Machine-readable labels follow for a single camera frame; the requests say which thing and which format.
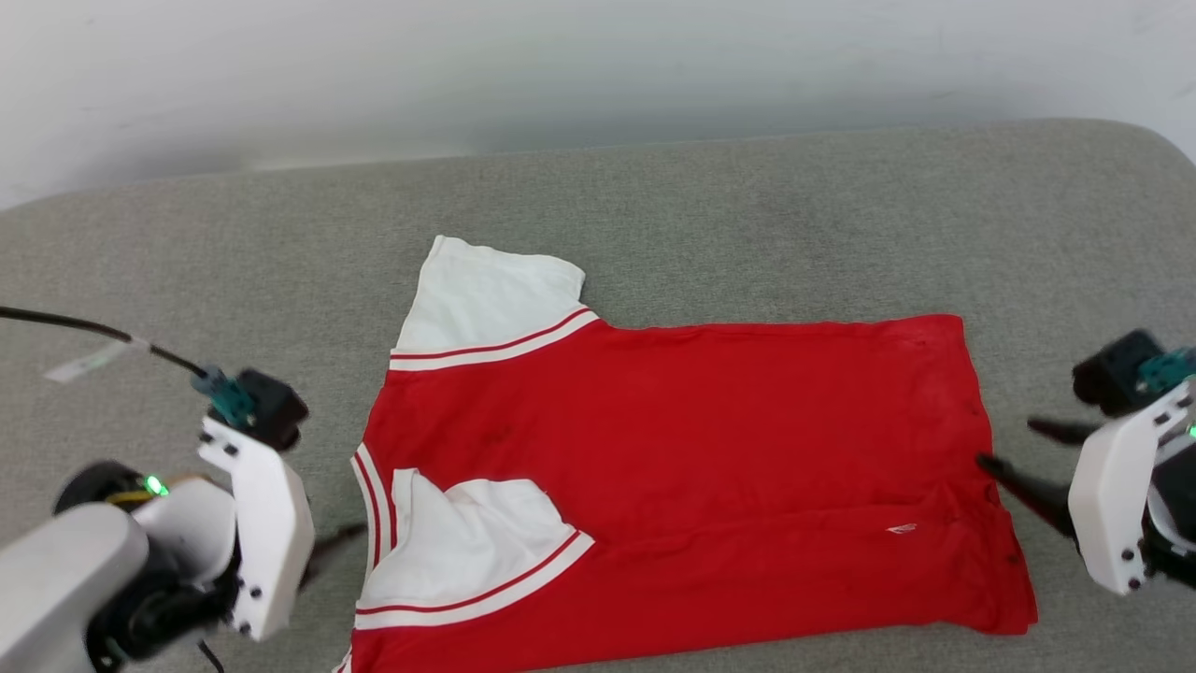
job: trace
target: striped trim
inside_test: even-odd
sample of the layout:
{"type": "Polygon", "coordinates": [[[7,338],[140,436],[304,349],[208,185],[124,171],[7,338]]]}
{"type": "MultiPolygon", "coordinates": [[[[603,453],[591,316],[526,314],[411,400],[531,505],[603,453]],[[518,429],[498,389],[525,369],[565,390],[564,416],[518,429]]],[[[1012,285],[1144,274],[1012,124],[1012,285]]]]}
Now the striped trim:
{"type": "Polygon", "coordinates": [[[395,547],[395,539],[398,537],[395,531],[393,508],[390,504],[390,496],[378,477],[373,459],[365,445],[358,447],[353,454],[353,475],[358,478],[358,487],[361,488],[361,497],[366,503],[366,524],[370,528],[370,549],[366,553],[366,579],[370,573],[382,562],[383,557],[395,547]]]}
{"type": "Polygon", "coordinates": [[[332,673],[353,673],[353,646],[349,646],[349,651],[344,653],[341,663],[332,669],[332,673]]]}
{"type": "Polygon", "coordinates": [[[592,545],[593,539],[590,536],[574,531],[555,552],[531,570],[469,600],[435,607],[359,605],[354,628],[370,630],[392,626],[440,626],[498,612],[555,580],[576,563],[592,545]]]}
{"type": "Polygon", "coordinates": [[[409,354],[396,350],[391,351],[390,369],[392,372],[427,372],[463,365],[505,361],[560,342],[596,319],[598,316],[588,307],[582,306],[553,326],[520,336],[519,339],[506,344],[476,347],[443,354],[409,354]]]}

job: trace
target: white wall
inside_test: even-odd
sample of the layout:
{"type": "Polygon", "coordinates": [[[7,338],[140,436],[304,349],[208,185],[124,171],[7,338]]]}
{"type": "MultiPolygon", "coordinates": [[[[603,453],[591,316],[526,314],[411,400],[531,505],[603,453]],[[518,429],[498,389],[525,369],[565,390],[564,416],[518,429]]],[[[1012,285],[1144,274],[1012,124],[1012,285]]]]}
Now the white wall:
{"type": "Polygon", "coordinates": [[[1196,157],[1196,2],[0,0],[0,206],[190,172],[1064,115],[1196,157]]]}

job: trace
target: white stripe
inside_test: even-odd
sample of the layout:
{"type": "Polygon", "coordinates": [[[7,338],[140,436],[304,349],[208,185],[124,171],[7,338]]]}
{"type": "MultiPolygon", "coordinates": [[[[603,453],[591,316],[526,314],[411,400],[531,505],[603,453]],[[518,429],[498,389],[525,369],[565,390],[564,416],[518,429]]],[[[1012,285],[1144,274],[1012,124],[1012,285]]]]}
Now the white stripe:
{"type": "Polygon", "coordinates": [[[352,646],[349,647],[349,651],[344,653],[344,656],[341,657],[341,662],[332,667],[332,673],[353,673],[353,647],[352,646]]]}
{"type": "Polygon", "coordinates": [[[358,478],[358,488],[361,489],[361,500],[366,503],[366,540],[370,545],[366,550],[366,580],[370,580],[370,574],[373,573],[373,540],[374,531],[378,530],[378,522],[373,519],[373,502],[370,500],[370,490],[366,489],[366,478],[361,475],[361,470],[358,469],[358,461],[349,459],[349,467],[353,469],[353,476],[358,478]]]}
{"type": "MultiPolygon", "coordinates": [[[[373,459],[370,458],[370,449],[362,443],[358,448],[358,455],[361,457],[361,463],[366,466],[366,479],[373,487],[374,497],[378,498],[378,540],[382,544],[382,553],[378,556],[378,563],[386,558],[390,553],[393,543],[390,539],[390,516],[392,506],[390,504],[390,494],[383,488],[382,478],[378,477],[378,470],[373,465],[373,459]]],[[[370,563],[373,563],[373,555],[370,556],[370,563]]]]}
{"type": "MultiPolygon", "coordinates": [[[[390,361],[390,369],[395,372],[427,372],[431,369],[460,367],[463,365],[505,361],[519,357],[524,354],[530,354],[536,349],[543,349],[555,342],[560,342],[569,334],[573,334],[578,329],[581,329],[596,319],[598,319],[598,316],[593,311],[586,311],[562,324],[557,329],[554,329],[548,334],[541,334],[539,336],[536,336],[535,339],[529,339],[521,344],[515,344],[514,347],[507,347],[506,349],[498,349],[494,351],[478,351],[475,354],[462,354],[459,356],[446,356],[441,359],[392,360],[390,361]]],[[[396,351],[393,355],[403,354],[396,351]]]]}
{"type": "Polygon", "coordinates": [[[458,608],[440,612],[414,612],[409,610],[395,610],[390,612],[376,612],[373,614],[359,614],[354,622],[356,629],[388,629],[391,626],[440,626],[444,624],[456,624],[476,619],[492,612],[498,612],[515,601],[531,595],[537,589],[544,587],[570,565],[578,562],[586,550],[593,545],[593,538],[585,533],[579,534],[561,553],[548,565],[537,570],[533,575],[524,577],[518,585],[507,587],[502,592],[488,596],[484,600],[472,602],[458,608]]]}

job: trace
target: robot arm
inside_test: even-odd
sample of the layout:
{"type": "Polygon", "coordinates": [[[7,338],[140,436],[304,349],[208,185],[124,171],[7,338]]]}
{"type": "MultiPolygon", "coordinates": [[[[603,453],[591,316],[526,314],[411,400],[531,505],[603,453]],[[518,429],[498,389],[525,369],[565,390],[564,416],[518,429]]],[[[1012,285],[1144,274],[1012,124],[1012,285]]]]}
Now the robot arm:
{"type": "Polygon", "coordinates": [[[1136,330],[1076,366],[1076,396],[1115,421],[1103,427],[1032,420],[1082,445],[1072,483],[1050,484],[993,457],[977,463],[1075,542],[1088,575],[1128,594],[1157,573],[1196,588],[1196,363],[1164,354],[1136,330]]]}
{"type": "Polygon", "coordinates": [[[252,371],[207,380],[249,403],[240,427],[230,404],[202,422],[200,457],[228,473],[231,492],[115,463],[84,470],[53,520],[0,552],[0,595],[22,606],[0,617],[0,671],[115,672],[221,623],[262,641],[287,625],[305,575],[360,532],[316,543],[282,460],[307,415],[291,388],[252,371]]]}

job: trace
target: red stripe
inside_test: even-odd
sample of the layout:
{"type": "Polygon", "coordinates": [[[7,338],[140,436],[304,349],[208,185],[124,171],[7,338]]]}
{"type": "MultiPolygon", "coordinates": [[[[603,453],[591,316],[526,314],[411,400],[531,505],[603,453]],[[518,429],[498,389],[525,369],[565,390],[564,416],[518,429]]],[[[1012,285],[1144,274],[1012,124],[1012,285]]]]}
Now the red stripe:
{"type": "Polygon", "coordinates": [[[390,504],[391,497],[393,496],[386,497],[386,507],[390,508],[390,550],[386,550],[386,553],[398,546],[398,508],[390,504]]]}
{"type": "Polygon", "coordinates": [[[530,341],[537,338],[537,336],[543,336],[544,334],[548,334],[550,331],[555,331],[555,330],[565,326],[566,324],[568,324],[568,322],[570,319],[578,317],[579,314],[581,314],[584,312],[590,312],[590,308],[578,308],[576,311],[569,313],[568,317],[566,317],[561,322],[557,322],[553,326],[549,326],[548,329],[541,329],[539,331],[536,331],[535,334],[529,334],[526,336],[521,336],[521,338],[515,339],[514,342],[507,342],[506,344],[500,344],[498,347],[477,347],[476,349],[462,349],[459,351],[447,351],[447,353],[444,353],[444,354],[432,354],[432,355],[398,355],[398,356],[390,356],[390,360],[392,360],[392,361],[437,360],[437,359],[447,359],[447,357],[451,357],[451,356],[464,356],[464,355],[468,355],[468,354],[484,354],[484,353],[489,353],[489,351],[501,351],[502,349],[509,349],[511,347],[518,347],[519,344],[523,344],[524,342],[530,342],[530,341]]]}
{"type": "Polygon", "coordinates": [[[366,464],[361,461],[361,452],[353,454],[353,460],[358,463],[358,470],[361,471],[361,481],[366,485],[366,491],[370,492],[370,504],[373,507],[374,519],[373,519],[373,534],[374,534],[374,558],[373,565],[370,568],[378,567],[379,555],[382,555],[382,531],[378,530],[378,497],[373,492],[373,482],[370,481],[370,473],[366,472],[366,464]]]}
{"type": "Polygon", "coordinates": [[[443,606],[437,606],[437,607],[416,607],[416,606],[411,606],[411,605],[388,605],[388,606],[383,606],[383,607],[370,607],[370,608],[365,608],[365,610],[358,610],[358,614],[376,614],[376,613],[379,613],[379,612],[398,612],[398,611],[407,611],[407,612],[445,612],[445,611],[448,611],[448,610],[457,610],[458,607],[465,607],[466,605],[474,605],[475,602],[483,601],[483,600],[493,596],[494,594],[498,594],[500,592],[505,592],[505,591],[509,589],[511,587],[518,585],[519,582],[523,582],[527,577],[535,575],[536,573],[538,573],[539,570],[542,570],[545,565],[548,565],[549,563],[551,563],[554,558],[561,556],[561,552],[563,552],[570,544],[573,544],[573,540],[576,540],[578,536],[580,536],[580,534],[581,534],[580,531],[574,531],[573,534],[569,536],[569,539],[565,540],[565,544],[561,545],[560,547],[557,547],[557,550],[555,552],[553,552],[551,555],[549,555],[549,557],[545,558],[543,562],[541,562],[539,565],[537,565],[536,568],[532,568],[527,573],[524,573],[523,575],[515,577],[514,580],[507,582],[506,585],[502,585],[500,587],[490,589],[489,592],[486,592],[484,594],[482,594],[480,596],[476,596],[476,598],[472,598],[472,599],[469,599],[469,600],[465,600],[465,601],[460,601],[460,602],[454,602],[452,605],[443,605],[443,606]]]}

